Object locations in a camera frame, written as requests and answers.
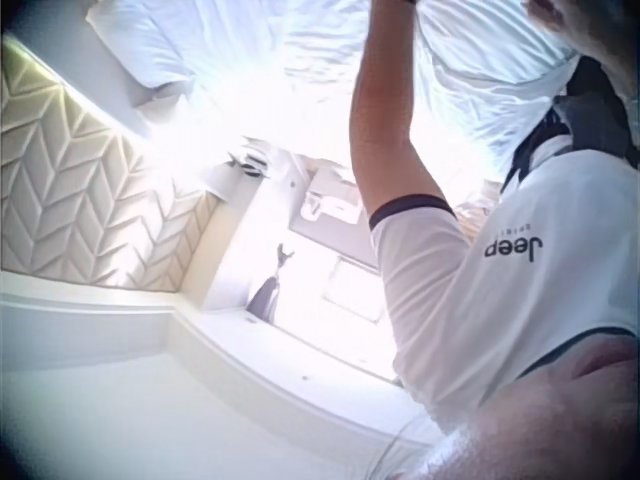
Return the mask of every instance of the chevron pattern wall panel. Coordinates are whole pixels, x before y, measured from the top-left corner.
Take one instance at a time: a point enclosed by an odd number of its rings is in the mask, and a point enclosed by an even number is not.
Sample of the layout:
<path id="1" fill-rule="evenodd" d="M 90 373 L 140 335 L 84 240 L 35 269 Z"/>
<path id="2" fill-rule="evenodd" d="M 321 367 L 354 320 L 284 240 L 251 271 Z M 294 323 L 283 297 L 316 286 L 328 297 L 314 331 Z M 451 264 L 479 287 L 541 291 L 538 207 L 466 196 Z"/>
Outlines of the chevron pattern wall panel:
<path id="1" fill-rule="evenodd" d="M 155 168 L 21 49 L 3 45 L 2 63 L 2 269 L 178 291 L 216 197 Z"/>

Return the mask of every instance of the bed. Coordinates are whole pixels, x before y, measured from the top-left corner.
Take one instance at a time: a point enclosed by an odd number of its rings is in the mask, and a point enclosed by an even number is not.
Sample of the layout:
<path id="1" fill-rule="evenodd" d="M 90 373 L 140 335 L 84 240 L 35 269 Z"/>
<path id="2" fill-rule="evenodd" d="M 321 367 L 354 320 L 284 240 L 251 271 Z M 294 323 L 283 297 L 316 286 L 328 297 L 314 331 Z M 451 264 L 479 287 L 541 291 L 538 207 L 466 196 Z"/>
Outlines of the bed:
<path id="1" fill-rule="evenodd" d="M 348 167 L 369 6 L 102 0 L 87 20 L 141 84 L 157 89 L 140 108 L 150 124 L 189 116 L 206 141 L 212 131 L 258 138 Z M 412 139 L 450 201 L 468 203 L 480 180 L 504 179 L 577 56 L 538 31 L 520 0 L 422 0 L 418 10 Z M 167 98 L 178 97 L 181 113 L 168 114 L 177 103 Z"/>

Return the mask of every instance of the pillow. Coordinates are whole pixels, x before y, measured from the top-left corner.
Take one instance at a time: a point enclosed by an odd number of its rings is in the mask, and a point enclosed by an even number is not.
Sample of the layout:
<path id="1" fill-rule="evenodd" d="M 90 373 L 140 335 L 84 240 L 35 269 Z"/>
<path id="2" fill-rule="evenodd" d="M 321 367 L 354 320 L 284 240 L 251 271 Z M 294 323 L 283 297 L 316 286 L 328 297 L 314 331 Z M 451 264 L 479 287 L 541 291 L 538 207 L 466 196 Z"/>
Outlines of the pillow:
<path id="1" fill-rule="evenodd" d="M 103 0 L 89 9 L 87 21 L 124 68 L 145 87 L 156 88 L 191 77 L 142 2 Z"/>

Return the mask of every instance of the raised arm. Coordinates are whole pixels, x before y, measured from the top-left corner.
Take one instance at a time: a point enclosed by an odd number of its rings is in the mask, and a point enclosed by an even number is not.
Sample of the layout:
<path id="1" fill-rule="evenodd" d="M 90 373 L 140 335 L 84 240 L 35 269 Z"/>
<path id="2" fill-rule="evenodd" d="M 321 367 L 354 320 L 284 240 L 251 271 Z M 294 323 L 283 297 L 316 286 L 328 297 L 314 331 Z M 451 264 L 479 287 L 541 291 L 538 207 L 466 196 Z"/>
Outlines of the raised arm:
<path id="1" fill-rule="evenodd" d="M 353 171 L 369 215 L 408 195 L 433 195 L 444 200 L 409 138 L 414 98 L 414 3 L 372 0 L 369 36 L 350 120 Z"/>

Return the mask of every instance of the navy sleeve trim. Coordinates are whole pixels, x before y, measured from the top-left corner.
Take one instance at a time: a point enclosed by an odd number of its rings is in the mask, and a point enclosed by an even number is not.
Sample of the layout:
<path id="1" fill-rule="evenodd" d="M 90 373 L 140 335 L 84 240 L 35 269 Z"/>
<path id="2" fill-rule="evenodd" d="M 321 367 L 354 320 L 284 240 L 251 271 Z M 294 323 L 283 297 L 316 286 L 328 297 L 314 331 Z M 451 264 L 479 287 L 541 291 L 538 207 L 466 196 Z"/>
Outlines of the navy sleeve trim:
<path id="1" fill-rule="evenodd" d="M 369 228 L 373 230 L 385 218 L 416 208 L 439 208 L 440 210 L 449 212 L 454 217 L 456 216 L 449 204 L 440 197 L 425 194 L 407 195 L 391 200 L 376 210 L 369 219 Z"/>

